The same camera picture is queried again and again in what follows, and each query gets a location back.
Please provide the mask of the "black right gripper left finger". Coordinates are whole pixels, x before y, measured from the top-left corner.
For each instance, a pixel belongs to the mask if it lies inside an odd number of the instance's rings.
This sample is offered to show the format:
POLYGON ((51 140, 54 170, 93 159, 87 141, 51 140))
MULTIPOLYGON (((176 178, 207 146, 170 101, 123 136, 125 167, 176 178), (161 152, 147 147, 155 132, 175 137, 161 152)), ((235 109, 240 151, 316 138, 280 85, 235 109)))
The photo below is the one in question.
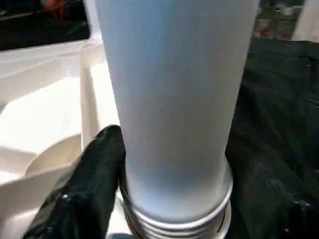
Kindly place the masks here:
POLYGON ((101 130, 46 197, 24 239, 104 239, 125 164, 119 125, 101 130))

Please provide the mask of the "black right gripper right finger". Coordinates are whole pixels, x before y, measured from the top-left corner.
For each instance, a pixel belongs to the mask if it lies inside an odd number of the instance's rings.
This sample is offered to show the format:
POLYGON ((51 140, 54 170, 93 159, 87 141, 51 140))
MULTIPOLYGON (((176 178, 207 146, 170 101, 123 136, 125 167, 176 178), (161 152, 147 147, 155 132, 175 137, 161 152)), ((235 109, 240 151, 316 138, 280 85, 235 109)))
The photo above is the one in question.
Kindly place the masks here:
POLYGON ((226 157, 233 173, 228 239, 317 239, 319 201, 243 115, 234 117, 226 157))

